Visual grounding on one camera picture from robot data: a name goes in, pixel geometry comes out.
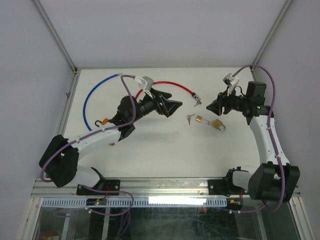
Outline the red cable lock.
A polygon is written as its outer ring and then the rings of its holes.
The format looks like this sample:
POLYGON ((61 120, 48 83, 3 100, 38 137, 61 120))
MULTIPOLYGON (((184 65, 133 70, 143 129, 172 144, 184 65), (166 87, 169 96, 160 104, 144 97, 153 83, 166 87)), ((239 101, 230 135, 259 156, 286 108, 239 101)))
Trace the red cable lock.
POLYGON ((198 94, 196 94, 194 91, 191 91, 189 88, 187 88, 179 83, 172 82, 172 81, 155 81, 153 84, 154 85, 171 85, 171 86, 178 87, 178 88, 183 89, 184 91, 188 92, 192 96, 192 98, 195 100, 195 102, 201 101, 201 98, 199 97, 198 94))

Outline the small padlock keys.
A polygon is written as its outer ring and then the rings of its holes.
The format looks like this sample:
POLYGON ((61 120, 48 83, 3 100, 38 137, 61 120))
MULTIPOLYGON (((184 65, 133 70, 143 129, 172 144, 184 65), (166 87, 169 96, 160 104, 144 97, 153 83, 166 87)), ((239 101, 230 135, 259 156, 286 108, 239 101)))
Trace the small padlock keys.
POLYGON ((193 117, 194 115, 195 115, 195 114, 188 114, 188 115, 186 116, 186 119, 187 119, 189 125, 191 124, 191 119, 192 119, 192 117, 193 117))

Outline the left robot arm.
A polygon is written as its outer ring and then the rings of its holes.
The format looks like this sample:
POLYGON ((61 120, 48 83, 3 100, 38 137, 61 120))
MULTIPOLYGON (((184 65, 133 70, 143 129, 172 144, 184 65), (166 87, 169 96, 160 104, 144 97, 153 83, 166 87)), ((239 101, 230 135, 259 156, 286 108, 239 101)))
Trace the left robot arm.
POLYGON ((183 105, 171 97, 170 93, 155 89, 140 101, 127 95, 121 99, 115 116, 96 130, 72 138, 56 135, 39 161, 41 173, 58 188, 73 183, 87 186, 93 194, 102 193, 105 177, 96 168, 83 167, 78 161, 101 147, 127 138, 135 130, 134 122, 153 111, 170 117, 183 105))

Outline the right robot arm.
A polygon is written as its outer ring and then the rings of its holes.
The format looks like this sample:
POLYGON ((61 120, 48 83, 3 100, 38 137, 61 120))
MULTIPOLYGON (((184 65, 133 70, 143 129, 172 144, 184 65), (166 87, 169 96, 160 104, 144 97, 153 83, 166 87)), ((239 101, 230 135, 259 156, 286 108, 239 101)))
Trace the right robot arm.
POLYGON ((214 114, 241 112, 253 132, 260 166, 254 173, 240 167, 229 169, 223 179, 223 190, 235 194, 246 190, 253 200, 286 203, 292 197, 300 178, 300 170, 290 164, 283 153, 275 130, 275 119, 270 106, 265 105, 267 85, 250 81, 245 95, 237 95, 237 80, 224 80, 227 88, 220 92, 206 109, 214 114))

